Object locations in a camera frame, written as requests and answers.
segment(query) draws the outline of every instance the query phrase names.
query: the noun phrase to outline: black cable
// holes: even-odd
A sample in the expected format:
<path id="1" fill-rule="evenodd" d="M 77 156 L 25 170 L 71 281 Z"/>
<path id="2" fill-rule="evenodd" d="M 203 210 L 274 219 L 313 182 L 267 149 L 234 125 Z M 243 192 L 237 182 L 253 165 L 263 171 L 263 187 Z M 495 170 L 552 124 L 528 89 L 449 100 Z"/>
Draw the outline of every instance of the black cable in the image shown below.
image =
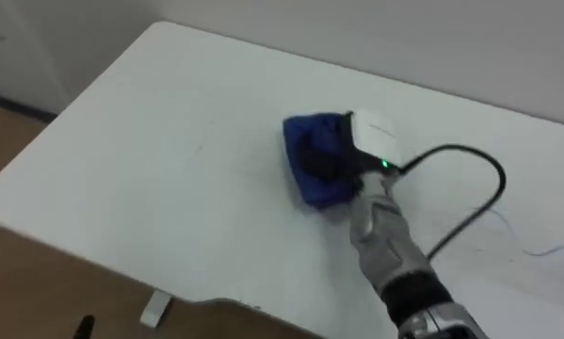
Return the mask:
<path id="1" fill-rule="evenodd" d="M 427 255 L 428 260 L 432 260 L 432 258 L 434 258 L 442 249 L 444 249 L 444 247 L 448 243 L 450 243 L 458 234 L 463 232 L 463 230 L 470 226 L 470 224 L 472 224 L 474 220 L 488 211 L 499 200 L 501 195 L 504 193 L 504 190 L 506 189 L 506 172 L 504 171 L 504 168 L 501 166 L 499 161 L 480 150 L 457 144 L 441 145 L 416 156 L 405 166 L 399 169 L 399 174 L 401 175 L 401 177 L 406 176 L 410 171 L 420 165 L 422 161 L 426 160 L 431 155 L 441 151 L 461 151 L 477 155 L 487 160 L 497 170 L 497 174 L 499 175 L 499 184 L 497 186 L 497 189 L 495 190 L 495 193 L 485 203 L 478 207 L 470 216 L 462 220 L 455 228 L 453 228 L 453 230 L 449 231 L 447 235 L 445 235 L 436 245 L 434 245 L 432 250 L 430 250 Z"/>

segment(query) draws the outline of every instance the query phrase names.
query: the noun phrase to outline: white wall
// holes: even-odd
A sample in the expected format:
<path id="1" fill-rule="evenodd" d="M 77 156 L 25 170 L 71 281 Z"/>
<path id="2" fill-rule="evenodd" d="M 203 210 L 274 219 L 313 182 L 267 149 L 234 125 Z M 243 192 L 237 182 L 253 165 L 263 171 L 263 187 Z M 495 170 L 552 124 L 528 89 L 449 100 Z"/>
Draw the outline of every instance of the white wall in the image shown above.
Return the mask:
<path id="1" fill-rule="evenodd" d="M 37 108 L 59 111 L 71 97 L 60 83 L 45 48 L 34 41 L 24 21 L 0 4 L 0 95 Z"/>
<path id="2" fill-rule="evenodd" d="M 165 19 L 564 122 L 564 0 L 7 0 L 71 96 Z"/>

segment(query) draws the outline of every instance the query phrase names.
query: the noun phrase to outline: black object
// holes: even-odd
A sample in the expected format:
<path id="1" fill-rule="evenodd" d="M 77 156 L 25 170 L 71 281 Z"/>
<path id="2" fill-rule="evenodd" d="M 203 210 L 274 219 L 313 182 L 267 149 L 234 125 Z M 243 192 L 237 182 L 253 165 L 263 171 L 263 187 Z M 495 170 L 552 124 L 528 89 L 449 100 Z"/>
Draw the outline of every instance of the black object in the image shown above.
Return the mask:
<path id="1" fill-rule="evenodd" d="M 497 159 L 493 158 L 487 153 L 477 150 L 476 148 L 470 146 L 458 145 L 458 144 L 446 144 L 446 145 L 437 146 L 429 151 L 426 151 L 416 156 L 405 166 L 399 169 L 399 174 L 401 175 L 401 177 L 406 176 L 409 172 L 411 172 L 418 165 L 420 165 L 422 161 L 426 160 L 431 155 L 442 151 L 466 152 L 487 160 L 489 163 L 491 163 L 491 165 L 495 168 L 495 170 L 497 170 L 497 175 L 499 176 L 499 184 L 497 185 L 497 189 L 495 190 L 495 193 L 485 203 L 483 203 L 480 207 L 478 207 L 470 216 L 462 220 L 458 224 L 458 226 L 454 227 L 436 245 L 434 245 L 432 250 L 430 250 L 430 252 L 427 255 L 428 260 L 432 260 L 458 234 L 460 234 L 461 232 L 463 232 L 463 230 L 465 230 L 468 226 L 470 226 L 474 220 L 478 219 L 483 213 L 487 212 L 502 196 L 504 190 L 506 190 L 506 183 L 507 183 L 506 172 L 504 171 L 504 168 L 501 166 L 499 161 L 497 161 Z"/>
<path id="2" fill-rule="evenodd" d="M 74 333 L 73 339 L 89 339 L 93 332 L 93 325 L 95 324 L 95 316 L 85 315 L 78 325 L 78 329 Z"/>
<path id="3" fill-rule="evenodd" d="M 379 294 L 386 304 L 388 316 L 400 327 L 410 316 L 453 299 L 431 273 L 408 274 L 389 283 Z"/>
<path id="4" fill-rule="evenodd" d="M 0 107 L 46 123 L 49 123 L 57 118 L 56 113 L 20 104 L 2 96 L 0 96 Z"/>

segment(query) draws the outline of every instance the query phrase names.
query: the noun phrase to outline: blue cloth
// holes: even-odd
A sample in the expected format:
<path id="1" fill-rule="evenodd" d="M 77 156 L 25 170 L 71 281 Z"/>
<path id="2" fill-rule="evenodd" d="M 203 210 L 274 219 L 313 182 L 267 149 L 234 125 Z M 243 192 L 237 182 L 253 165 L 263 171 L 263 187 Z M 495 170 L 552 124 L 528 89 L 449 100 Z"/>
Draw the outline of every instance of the blue cloth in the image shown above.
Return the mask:
<path id="1" fill-rule="evenodd" d="M 283 121 L 283 137 L 290 169 L 302 199 L 315 208 L 323 209 L 337 203 L 349 202 L 353 197 L 350 182 L 329 182 L 309 174 L 301 167 L 298 154 L 299 150 L 308 147 L 312 151 L 342 158 L 341 140 L 338 135 L 342 117 L 338 113 L 318 113 Z"/>

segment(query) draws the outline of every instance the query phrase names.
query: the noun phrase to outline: table surface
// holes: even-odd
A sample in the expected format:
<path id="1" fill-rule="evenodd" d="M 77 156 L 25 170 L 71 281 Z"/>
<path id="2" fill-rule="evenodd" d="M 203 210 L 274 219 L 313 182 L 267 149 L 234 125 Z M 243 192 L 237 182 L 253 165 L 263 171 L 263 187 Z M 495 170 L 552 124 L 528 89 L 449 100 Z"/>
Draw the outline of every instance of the table surface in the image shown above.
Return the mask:
<path id="1" fill-rule="evenodd" d="M 504 164 L 496 213 L 433 263 L 449 288 L 492 281 L 564 307 L 564 250 L 522 252 L 564 243 L 564 125 L 175 24 L 152 25 L 0 173 L 0 225 L 182 299 L 238 300 L 329 338 L 394 337 L 346 207 L 302 204 L 282 147 L 284 118 L 357 107 L 395 123 L 405 158 L 463 143 Z M 396 194 L 427 250 L 496 182 L 448 153 Z M 510 316 L 502 303 L 492 313 Z M 488 313 L 475 316 L 502 331 Z"/>

